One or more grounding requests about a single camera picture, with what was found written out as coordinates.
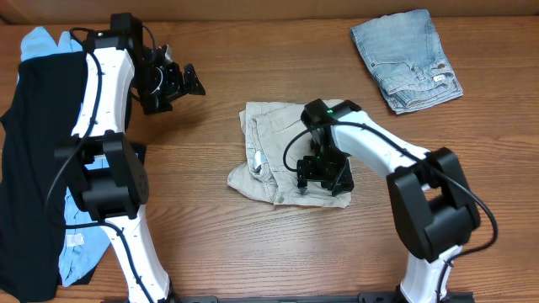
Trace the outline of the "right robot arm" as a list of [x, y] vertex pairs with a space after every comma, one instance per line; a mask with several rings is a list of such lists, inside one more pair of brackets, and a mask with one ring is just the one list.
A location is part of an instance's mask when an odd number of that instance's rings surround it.
[[403, 141], [345, 100], [333, 107], [316, 99], [301, 121], [314, 153], [296, 163], [297, 187], [310, 182], [331, 195], [354, 187], [350, 157], [386, 180], [397, 233], [408, 250], [406, 273], [394, 291], [360, 293], [359, 302], [472, 302], [473, 294], [446, 288], [454, 257], [480, 225], [474, 198], [456, 155]]

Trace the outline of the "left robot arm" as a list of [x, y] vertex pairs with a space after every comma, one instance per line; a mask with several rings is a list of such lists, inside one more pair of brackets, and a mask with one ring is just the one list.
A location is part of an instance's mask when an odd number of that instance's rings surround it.
[[148, 31], [131, 13], [114, 13], [106, 30], [85, 29], [83, 102], [68, 143], [58, 147], [56, 180], [64, 179], [90, 227], [110, 239], [128, 286], [129, 302], [177, 302], [147, 224], [149, 180], [143, 151], [126, 137], [131, 102], [145, 114], [172, 110], [185, 95], [204, 95], [195, 68], [179, 66], [168, 45], [146, 46]]

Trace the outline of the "beige khaki shorts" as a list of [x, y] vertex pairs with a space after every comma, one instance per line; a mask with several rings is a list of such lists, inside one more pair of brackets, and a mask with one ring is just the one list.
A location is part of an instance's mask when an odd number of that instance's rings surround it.
[[246, 103], [239, 118], [247, 161], [229, 173], [227, 184], [250, 199], [273, 205], [345, 208], [350, 204], [350, 193], [333, 197], [319, 183], [310, 183], [302, 194], [296, 173], [287, 169], [312, 154], [311, 137], [304, 135], [283, 155], [291, 139], [306, 129], [301, 121], [303, 110], [302, 104]]

